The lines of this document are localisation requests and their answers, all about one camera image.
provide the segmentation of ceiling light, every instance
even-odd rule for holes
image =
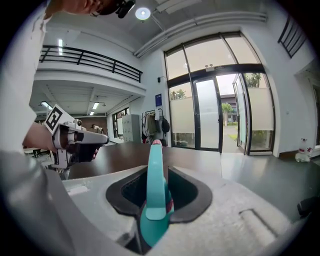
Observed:
[[[93,110],[95,110],[95,109],[97,109],[97,107],[98,107],[98,105],[99,105],[99,102],[95,102],[94,104],[93,104]]]
[[[135,12],[135,16],[139,19],[139,20],[146,20],[150,17],[151,12],[148,8],[146,7],[141,7],[139,9],[136,10]]]
[[[42,101],[42,102],[41,102],[41,105],[43,105],[44,107],[48,108],[49,110],[52,110],[52,106],[50,106],[50,105],[48,104],[48,102],[46,102],[46,101]]]

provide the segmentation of ceiling pipe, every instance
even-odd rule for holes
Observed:
[[[144,54],[149,52],[151,49],[163,43],[167,39],[177,36],[182,32],[186,32],[192,28],[201,28],[210,24],[219,24],[222,25],[230,23],[239,23],[239,22],[261,22],[265,23],[267,21],[267,15],[261,12],[249,12],[249,11],[231,11],[231,12],[222,12],[204,15],[196,17],[187,21],[184,21],[180,24],[172,26],[171,28],[161,32],[140,49],[138,49],[134,55],[138,58],[142,57]]]

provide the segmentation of window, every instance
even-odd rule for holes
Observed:
[[[227,37],[225,40],[232,49],[238,63],[258,63],[253,52],[242,37]]]
[[[122,117],[129,115],[129,108],[125,108],[112,115],[112,124],[113,124],[113,136],[114,138],[123,139],[124,131],[122,128]]]
[[[191,84],[184,83],[169,89],[172,144],[174,146],[195,147],[194,101]]]
[[[251,151],[270,150],[274,110],[270,90],[261,73],[244,74],[251,105]]]
[[[187,61],[184,51],[181,49],[166,57],[168,79],[173,79],[188,73]]]
[[[201,42],[185,48],[190,72],[210,67],[235,64],[231,53],[222,39]]]
[[[316,128],[316,140],[315,144],[320,145],[320,87],[314,86],[316,113],[317,113],[317,128]]]

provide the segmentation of teal handle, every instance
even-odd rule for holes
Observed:
[[[167,214],[162,159],[162,145],[152,145],[147,171],[145,211],[145,216],[151,221],[162,220]]]

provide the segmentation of black bag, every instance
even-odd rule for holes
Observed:
[[[170,123],[163,117],[161,128],[164,134],[170,131]]]

